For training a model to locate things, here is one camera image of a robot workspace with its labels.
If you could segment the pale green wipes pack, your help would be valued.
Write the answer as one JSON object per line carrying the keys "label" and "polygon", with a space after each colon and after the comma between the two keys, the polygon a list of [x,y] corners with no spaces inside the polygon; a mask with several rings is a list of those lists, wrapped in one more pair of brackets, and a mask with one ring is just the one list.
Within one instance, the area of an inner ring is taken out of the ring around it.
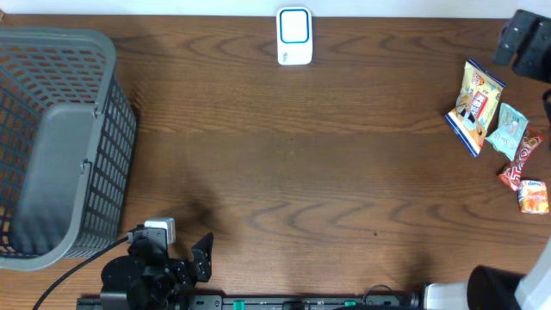
{"label": "pale green wipes pack", "polygon": [[522,113],[502,102],[499,109],[498,126],[486,137],[486,140],[496,151],[502,152],[512,161],[528,124],[529,120]]}

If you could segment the yellow snack bag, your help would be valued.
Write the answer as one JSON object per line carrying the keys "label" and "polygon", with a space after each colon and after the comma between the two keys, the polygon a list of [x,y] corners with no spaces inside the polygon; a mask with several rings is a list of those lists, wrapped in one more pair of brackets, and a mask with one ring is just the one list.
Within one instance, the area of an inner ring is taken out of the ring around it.
{"label": "yellow snack bag", "polygon": [[474,59],[466,61],[455,107],[444,119],[473,158],[480,154],[505,86]]}

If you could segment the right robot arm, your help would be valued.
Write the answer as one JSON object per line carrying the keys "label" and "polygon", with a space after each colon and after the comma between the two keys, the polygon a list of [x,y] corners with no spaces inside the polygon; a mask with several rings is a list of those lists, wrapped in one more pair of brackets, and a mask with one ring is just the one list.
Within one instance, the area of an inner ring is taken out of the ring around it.
{"label": "right robot arm", "polygon": [[[518,10],[501,32],[493,57],[521,77],[550,82],[550,19]],[[549,309],[550,245],[529,274],[478,266],[465,282],[432,283],[412,295],[410,309]]]}

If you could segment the red brown snack packet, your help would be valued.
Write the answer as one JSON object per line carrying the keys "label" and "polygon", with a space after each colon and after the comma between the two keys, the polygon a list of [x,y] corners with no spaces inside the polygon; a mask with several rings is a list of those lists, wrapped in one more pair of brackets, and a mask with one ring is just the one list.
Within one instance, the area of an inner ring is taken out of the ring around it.
{"label": "red brown snack packet", "polygon": [[498,178],[513,191],[518,191],[523,167],[530,154],[542,143],[543,135],[532,126],[527,126],[514,159],[508,163]]}

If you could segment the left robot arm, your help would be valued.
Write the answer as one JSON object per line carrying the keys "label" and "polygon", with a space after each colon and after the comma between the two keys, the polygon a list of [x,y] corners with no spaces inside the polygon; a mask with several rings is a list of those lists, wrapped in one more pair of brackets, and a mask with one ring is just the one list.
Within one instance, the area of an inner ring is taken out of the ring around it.
{"label": "left robot arm", "polygon": [[126,256],[102,270],[101,305],[104,309],[188,309],[181,294],[212,275],[214,235],[206,234],[191,249],[193,259],[170,258],[168,233],[142,227],[128,235]]}

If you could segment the small orange juice carton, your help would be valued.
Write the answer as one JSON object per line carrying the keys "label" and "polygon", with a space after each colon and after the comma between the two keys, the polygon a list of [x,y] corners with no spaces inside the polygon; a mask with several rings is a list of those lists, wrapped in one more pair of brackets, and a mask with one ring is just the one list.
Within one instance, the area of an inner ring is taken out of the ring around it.
{"label": "small orange juice carton", "polygon": [[548,214],[547,186],[542,181],[522,180],[518,188],[518,203],[522,213]]}

